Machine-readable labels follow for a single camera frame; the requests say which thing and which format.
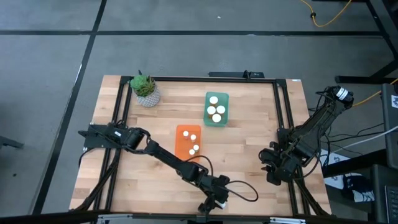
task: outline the orange container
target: orange container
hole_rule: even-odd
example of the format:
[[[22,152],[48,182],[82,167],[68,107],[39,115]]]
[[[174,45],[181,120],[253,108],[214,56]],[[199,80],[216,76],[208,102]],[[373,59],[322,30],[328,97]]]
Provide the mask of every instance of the orange container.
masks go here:
[[[188,131],[189,132],[189,137],[188,139],[185,139],[183,136],[183,132]],[[191,134],[194,134],[197,136],[197,139],[195,142],[191,141]],[[199,150],[191,156],[189,154],[189,150],[193,149],[193,145],[199,145]],[[177,126],[177,131],[175,133],[175,156],[177,156],[181,160],[187,160],[191,157],[194,156],[199,156],[201,151],[201,128],[199,125],[178,125]],[[199,162],[199,158],[192,159],[191,161]]]

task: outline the wooden table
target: wooden table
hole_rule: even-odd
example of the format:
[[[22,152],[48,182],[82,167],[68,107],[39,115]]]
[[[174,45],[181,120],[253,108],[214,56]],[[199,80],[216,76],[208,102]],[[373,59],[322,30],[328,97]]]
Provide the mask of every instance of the wooden table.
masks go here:
[[[111,121],[119,80],[120,76],[104,76],[93,115],[95,124],[107,124]],[[148,130],[152,139],[171,153],[174,153],[175,130],[178,124],[200,125],[201,154],[212,161],[215,176],[223,174],[231,180],[246,181],[259,192],[257,202],[246,202],[229,194],[226,208],[214,209],[210,214],[292,215],[287,184],[275,186],[268,183],[266,172],[261,170],[264,165],[258,159],[259,151],[268,147],[270,141],[277,140],[278,122],[271,84],[205,82],[157,82],[157,84],[162,94],[159,104],[153,108],[145,108],[138,105],[133,96],[127,125]],[[300,80],[287,80],[287,86],[294,123],[302,124],[308,119],[302,84]],[[229,121],[225,128],[209,127],[203,123],[204,99],[208,91],[229,94]],[[79,206],[93,190],[100,176],[103,155],[104,149],[95,149],[84,156],[70,208]],[[201,159],[200,163],[209,168],[206,160]],[[303,169],[303,173],[306,174],[314,164],[315,160]],[[330,212],[320,166],[305,179],[305,183],[322,208]],[[231,184],[228,188],[245,197],[255,197],[254,192],[244,185]],[[106,186],[103,198],[106,197],[107,191]],[[295,192],[299,211],[302,212],[297,187]],[[173,169],[156,158],[122,152],[112,212],[197,214],[197,208],[204,200],[205,195],[199,189],[182,181]],[[104,208],[104,199],[100,208]]]

